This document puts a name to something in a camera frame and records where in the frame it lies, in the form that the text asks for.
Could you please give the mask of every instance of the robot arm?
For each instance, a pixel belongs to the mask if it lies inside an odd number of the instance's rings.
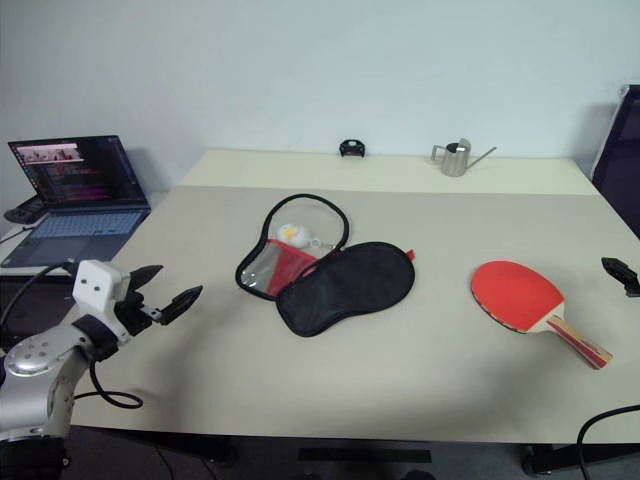
[[[74,390],[91,363],[110,357],[153,322],[167,325],[195,302],[201,286],[162,310],[145,306],[136,290],[161,268],[129,274],[97,260],[81,262],[73,297],[82,316],[23,340],[2,359],[0,477],[57,478]]]

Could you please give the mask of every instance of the white wall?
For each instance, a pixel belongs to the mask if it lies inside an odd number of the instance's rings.
[[[149,188],[207,147],[591,160],[637,0],[0,0],[0,142],[120,134]],[[30,187],[0,146],[0,209]]]

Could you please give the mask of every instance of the ping pong paddle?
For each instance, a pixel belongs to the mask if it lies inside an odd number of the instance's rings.
[[[604,367],[613,358],[564,320],[562,293],[530,268],[506,261],[485,263],[473,274],[471,292],[489,315],[511,330],[555,332],[594,368]]]

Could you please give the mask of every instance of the laptop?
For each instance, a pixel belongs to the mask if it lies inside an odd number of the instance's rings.
[[[3,268],[111,260],[151,211],[116,135],[9,142],[49,214]]]

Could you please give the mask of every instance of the clear pouch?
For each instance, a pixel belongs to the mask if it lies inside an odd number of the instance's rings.
[[[268,213],[256,246],[236,269],[244,290],[269,300],[313,264],[340,250],[349,236],[349,222],[333,203],[301,193],[278,202]]]

